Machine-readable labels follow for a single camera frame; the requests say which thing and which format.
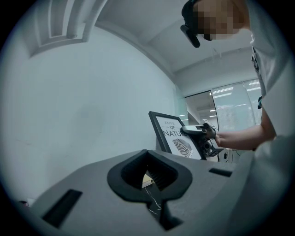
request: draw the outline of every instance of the black slot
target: black slot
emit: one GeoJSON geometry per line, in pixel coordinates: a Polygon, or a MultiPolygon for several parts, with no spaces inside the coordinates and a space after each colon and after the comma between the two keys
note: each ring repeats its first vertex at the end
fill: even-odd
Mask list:
{"type": "Polygon", "coordinates": [[[226,176],[226,177],[230,177],[232,172],[231,171],[225,171],[225,170],[221,170],[221,169],[216,169],[216,168],[212,168],[209,170],[210,173],[214,173],[217,175],[222,175],[222,176],[226,176]]]}
{"type": "Polygon", "coordinates": [[[82,192],[70,189],[43,216],[43,220],[52,226],[59,228],[81,195],[82,192]]]}

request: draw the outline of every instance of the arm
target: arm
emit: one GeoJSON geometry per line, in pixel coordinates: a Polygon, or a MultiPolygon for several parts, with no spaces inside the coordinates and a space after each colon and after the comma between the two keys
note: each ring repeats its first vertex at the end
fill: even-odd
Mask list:
{"type": "Polygon", "coordinates": [[[261,124],[246,130],[216,133],[215,141],[218,146],[238,150],[253,150],[261,143],[271,140],[276,132],[271,121],[262,109],[261,124]]]}

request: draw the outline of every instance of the fingerprint graphic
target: fingerprint graphic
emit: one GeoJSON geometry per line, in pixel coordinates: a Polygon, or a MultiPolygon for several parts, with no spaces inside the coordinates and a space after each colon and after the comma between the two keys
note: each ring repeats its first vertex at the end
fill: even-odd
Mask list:
{"type": "Polygon", "coordinates": [[[189,143],[187,143],[185,140],[182,140],[180,138],[173,139],[172,142],[175,144],[176,148],[179,150],[181,155],[190,158],[193,154],[193,150],[189,143]]]}

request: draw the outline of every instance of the hand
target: hand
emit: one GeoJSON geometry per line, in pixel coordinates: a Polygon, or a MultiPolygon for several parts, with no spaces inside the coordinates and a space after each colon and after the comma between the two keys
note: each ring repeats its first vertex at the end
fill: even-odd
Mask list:
{"type": "Polygon", "coordinates": [[[216,131],[215,129],[213,129],[209,124],[207,123],[204,123],[201,128],[205,129],[207,134],[206,134],[206,138],[207,139],[210,139],[210,138],[213,138],[215,139],[216,137],[216,131]]]}

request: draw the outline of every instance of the white t-shirt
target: white t-shirt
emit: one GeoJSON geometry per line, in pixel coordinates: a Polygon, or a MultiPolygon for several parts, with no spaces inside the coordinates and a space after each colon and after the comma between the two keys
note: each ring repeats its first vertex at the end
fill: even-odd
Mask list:
{"type": "Polygon", "coordinates": [[[261,94],[265,96],[293,54],[271,16],[256,1],[247,0],[246,3],[254,48],[252,61],[260,81],[261,94]]]}

